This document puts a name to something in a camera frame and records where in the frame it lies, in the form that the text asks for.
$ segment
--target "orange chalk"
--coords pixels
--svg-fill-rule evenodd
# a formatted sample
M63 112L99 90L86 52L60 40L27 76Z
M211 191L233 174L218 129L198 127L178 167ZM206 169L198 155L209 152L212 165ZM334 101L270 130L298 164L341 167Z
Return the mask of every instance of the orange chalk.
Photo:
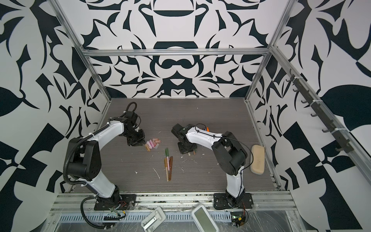
M144 146L145 146L145 148L147 149L147 151L151 151L151 150L150 150L150 147L149 147L147 144L145 144Z

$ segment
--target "brown marker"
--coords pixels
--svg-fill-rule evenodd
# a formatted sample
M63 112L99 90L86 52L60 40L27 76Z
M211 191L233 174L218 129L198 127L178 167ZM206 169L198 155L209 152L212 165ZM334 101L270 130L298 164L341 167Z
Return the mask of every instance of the brown marker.
M173 169L173 157L170 156L170 172L169 172L169 180L171 180L171 170Z

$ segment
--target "sponge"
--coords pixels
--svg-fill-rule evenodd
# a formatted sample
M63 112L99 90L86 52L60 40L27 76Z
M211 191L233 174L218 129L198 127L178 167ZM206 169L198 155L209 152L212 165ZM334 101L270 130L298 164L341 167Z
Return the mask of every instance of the sponge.
M250 166L251 172L261 175L264 172L264 159L265 159L265 152L264 147L259 145L254 145L251 148L251 152L254 155L254 162Z

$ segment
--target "gray wooden surface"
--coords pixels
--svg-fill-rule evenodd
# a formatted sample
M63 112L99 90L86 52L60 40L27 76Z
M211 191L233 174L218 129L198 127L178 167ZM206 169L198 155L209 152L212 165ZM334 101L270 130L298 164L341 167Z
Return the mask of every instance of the gray wooden surface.
M117 136L101 150L102 171L112 183L119 186L120 191L185 192L226 189L226 174L218 166L212 150L199 145L196 155L179 153L178 140L171 133L172 127L177 123L182 126L203 123L211 132L232 132L249 148L258 144L242 98L114 98L105 121L109 117L120 116L131 101L138 104L135 112L142 119L139 127L144 130L146 141L159 138L161 144L157 150L147 152L144 146L127 146L126 137ZM166 181L164 166L166 147L169 148L170 156L173 156L172 178L169 182ZM243 184L246 190L251 191L274 189L267 167L262 175L253 174L249 168L245 169ZM87 189L81 187L74 190L74 192L86 191Z

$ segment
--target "red wire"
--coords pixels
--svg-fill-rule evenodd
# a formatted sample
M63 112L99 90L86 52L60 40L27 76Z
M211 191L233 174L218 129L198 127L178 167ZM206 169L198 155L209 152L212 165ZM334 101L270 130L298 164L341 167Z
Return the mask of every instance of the red wire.
M123 202L124 202L124 201L123 201ZM123 204L123 205L121 206L121 208L124 207L124 206L127 204L126 202L124 202L124 203L125 203L125 204Z

